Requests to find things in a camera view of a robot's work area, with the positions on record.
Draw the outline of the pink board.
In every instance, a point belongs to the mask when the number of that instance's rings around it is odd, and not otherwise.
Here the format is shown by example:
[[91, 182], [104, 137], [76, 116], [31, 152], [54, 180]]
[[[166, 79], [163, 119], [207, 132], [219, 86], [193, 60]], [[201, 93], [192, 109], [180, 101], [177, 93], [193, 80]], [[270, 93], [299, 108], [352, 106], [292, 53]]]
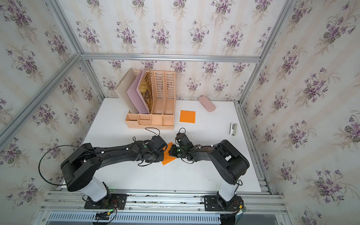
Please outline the pink board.
[[127, 90], [127, 95], [139, 114], [149, 113], [148, 106], [141, 94], [141, 85], [140, 85], [146, 73], [147, 72], [145, 69], [141, 69], [137, 77], [134, 79], [133, 83], [131, 84], [130, 88]]

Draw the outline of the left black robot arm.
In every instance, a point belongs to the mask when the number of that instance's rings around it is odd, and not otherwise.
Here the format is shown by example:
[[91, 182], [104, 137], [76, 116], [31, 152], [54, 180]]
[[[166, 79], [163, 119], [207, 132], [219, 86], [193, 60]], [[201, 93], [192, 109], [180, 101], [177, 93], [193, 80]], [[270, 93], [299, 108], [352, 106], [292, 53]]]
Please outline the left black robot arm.
[[93, 147], [90, 143], [82, 144], [79, 147], [59, 145], [48, 150], [42, 159], [51, 151], [63, 147], [76, 149], [60, 165], [67, 190], [82, 192], [96, 204], [110, 197], [107, 185], [95, 178], [97, 170], [127, 161], [139, 161], [138, 166], [140, 167], [143, 167], [143, 163], [148, 166], [161, 162], [168, 144], [161, 136], [154, 135], [150, 140], [134, 139], [131, 144], [123, 146]]

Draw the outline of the yellow patterned book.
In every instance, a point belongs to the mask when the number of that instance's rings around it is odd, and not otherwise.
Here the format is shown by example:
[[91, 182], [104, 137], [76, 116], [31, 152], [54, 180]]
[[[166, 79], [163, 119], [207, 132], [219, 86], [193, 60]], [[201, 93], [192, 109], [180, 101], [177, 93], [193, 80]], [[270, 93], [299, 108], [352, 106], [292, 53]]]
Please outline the yellow patterned book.
[[146, 72], [139, 84], [139, 91], [146, 105], [148, 113], [151, 113], [153, 106], [153, 88], [151, 72]]

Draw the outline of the orange square paper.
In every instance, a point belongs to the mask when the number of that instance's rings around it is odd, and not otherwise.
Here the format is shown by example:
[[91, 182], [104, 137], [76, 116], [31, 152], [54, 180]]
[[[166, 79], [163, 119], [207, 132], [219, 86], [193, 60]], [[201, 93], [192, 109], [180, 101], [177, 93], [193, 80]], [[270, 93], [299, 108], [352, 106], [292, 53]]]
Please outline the orange square paper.
[[172, 142], [169, 143], [166, 150], [164, 151], [164, 158], [163, 158], [163, 161], [161, 162], [163, 166], [170, 163], [170, 162], [172, 162], [172, 161], [174, 161], [174, 160], [176, 160], [175, 157], [172, 157], [172, 156], [169, 155], [169, 151], [170, 151], [172, 146], [176, 147], [176, 145], [174, 145], [174, 143], [172, 143]]
[[195, 124], [196, 123], [196, 112], [182, 110], [181, 113], [180, 113], [179, 121], [181, 123]]

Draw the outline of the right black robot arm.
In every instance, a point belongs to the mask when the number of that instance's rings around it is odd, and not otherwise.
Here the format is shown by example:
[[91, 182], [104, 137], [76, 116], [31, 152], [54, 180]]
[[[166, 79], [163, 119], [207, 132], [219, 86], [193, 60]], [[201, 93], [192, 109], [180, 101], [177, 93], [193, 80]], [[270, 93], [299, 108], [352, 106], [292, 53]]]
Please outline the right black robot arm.
[[222, 208], [236, 201], [236, 192], [242, 186], [241, 177], [250, 167], [247, 158], [228, 140], [215, 145], [194, 145], [185, 133], [177, 133], [176, 144], [169, 150], [169, 155], [184, 162], [210, 161], [222, 178], [217, 192], [217, 202]]

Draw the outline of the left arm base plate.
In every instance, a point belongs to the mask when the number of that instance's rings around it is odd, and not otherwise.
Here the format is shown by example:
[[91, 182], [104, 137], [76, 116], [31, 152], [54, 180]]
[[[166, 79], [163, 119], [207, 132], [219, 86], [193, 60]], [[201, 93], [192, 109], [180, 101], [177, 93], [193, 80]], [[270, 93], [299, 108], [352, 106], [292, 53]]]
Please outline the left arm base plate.
[[88, 197], [85, 202], [84, 209], [88, 210], [110, 210], [117, 209], [123, 210], [125, 208], [125, 203], [127, 200], [127, 194], [109, 194], [104, 197], [99, 202], [93, 202], [90, 197]]

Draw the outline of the beige board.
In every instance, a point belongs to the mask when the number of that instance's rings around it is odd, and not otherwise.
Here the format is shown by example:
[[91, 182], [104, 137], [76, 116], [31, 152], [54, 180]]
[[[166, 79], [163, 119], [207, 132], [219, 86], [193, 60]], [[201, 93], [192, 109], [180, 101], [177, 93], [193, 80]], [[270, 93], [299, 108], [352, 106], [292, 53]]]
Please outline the beige board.
[[134, 73], [134, 70], [130, 68], [118, 83], [115, 91], [118, 96], [123, 100], [130, 113], [138, 114], [138, 110], [134, 106], [127, 93], [128, 89], [131, 87], [132, 83], [136, 78], [137, 75]]

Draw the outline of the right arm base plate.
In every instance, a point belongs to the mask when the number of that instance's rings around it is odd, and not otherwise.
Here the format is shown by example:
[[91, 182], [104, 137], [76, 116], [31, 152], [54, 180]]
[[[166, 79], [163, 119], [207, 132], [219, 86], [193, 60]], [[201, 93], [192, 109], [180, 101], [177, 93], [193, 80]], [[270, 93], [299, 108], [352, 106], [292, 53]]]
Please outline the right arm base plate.
[[236, 212], [245, 207], [243, 199], [238, 195], [235, 195], [229, 201], [224, 200], [220, 195], [205, 195], [201, 201], [205, 211]]

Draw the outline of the aluminium mounting rail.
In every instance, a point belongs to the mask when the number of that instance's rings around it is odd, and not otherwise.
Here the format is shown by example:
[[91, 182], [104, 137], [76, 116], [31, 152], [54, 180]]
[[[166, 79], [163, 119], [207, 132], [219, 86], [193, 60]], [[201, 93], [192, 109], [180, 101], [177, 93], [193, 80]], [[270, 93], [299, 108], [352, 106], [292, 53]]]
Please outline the aluminium mounting rail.
[[[234, 213], [287, 215], [287, 208], [281, 196], [245, 193], [240, 194], [233, 204], [219, 207], [218, 198], [211, 193], [112, 191], [107, 211], [117, 207], [119, 212], [161, 212], [161, 213]], [[96, 204], [86, 205], [87, 200], [80, 192], [50, 191], [42, 204], [42, 211], [99, 211]]]

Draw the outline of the small grey stapler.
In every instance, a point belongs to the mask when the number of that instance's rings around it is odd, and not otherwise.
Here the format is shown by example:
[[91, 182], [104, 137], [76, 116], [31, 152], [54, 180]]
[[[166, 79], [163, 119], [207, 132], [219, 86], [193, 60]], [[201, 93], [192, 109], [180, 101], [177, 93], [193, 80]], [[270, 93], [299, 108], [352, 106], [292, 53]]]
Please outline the small grey stapler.
[[233, 122], [230, 123], [229, 134], [230, 134], [231, 136], [235, 136], [235, 135], [236, 135], [237, 127], [238, 127], [238, 126], [237, 126], [236, 123], [233, 123]]

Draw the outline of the peach desk organizer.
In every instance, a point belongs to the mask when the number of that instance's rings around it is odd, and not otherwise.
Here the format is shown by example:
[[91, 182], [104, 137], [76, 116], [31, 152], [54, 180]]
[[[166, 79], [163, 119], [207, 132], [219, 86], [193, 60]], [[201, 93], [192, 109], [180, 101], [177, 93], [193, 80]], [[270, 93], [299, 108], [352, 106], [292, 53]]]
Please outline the peach desk organizer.
[[170, 71], [146, 70], [152, 75], [153, 106], [149, 114], [128, 113], [125, 119], [129, 128], [174, 128], [176, 104], [176, 75]]

